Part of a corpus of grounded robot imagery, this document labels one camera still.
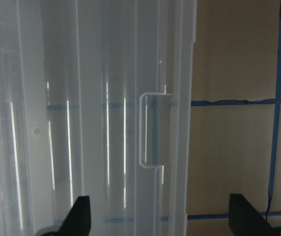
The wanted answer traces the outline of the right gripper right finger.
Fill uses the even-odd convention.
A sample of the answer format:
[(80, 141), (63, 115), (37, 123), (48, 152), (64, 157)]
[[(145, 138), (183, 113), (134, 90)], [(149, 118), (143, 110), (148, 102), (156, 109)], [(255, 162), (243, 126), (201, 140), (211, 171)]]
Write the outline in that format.
[(235, 236), (281, 236), (241, 194), (230, 194), (228, 224)]

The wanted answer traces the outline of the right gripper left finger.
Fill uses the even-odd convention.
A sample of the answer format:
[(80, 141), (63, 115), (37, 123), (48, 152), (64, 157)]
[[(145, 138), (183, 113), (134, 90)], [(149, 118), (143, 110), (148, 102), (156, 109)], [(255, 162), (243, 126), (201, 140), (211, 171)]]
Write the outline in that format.
[(79, 196), (62, 225), (39, 230), (37, 236), (88, 236), (91, 231), (91, 206), (89, 196)]

